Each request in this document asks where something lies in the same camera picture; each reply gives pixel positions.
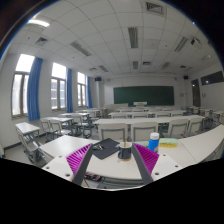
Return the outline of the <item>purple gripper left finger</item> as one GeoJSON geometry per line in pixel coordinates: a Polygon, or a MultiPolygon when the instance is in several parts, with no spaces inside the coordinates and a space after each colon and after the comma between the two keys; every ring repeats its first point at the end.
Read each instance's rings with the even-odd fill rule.
{"type": "Polygon", "coordinates": [[[74,175],[73,182],[75,184],[81,185],[92,154],[93,145],[88,144],[66,156],[74,175]]]}

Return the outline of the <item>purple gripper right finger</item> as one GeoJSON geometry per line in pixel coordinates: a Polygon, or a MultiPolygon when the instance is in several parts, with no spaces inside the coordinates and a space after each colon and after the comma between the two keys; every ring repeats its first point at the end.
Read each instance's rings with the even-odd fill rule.
{"type": "Polygon", "coordinates": [[[132,144],[132,154],[134,155],[142,181],[145,185],[153,182],[152,171],[157,163],[159,155],[152,150],[137,144],[132,144]]]}

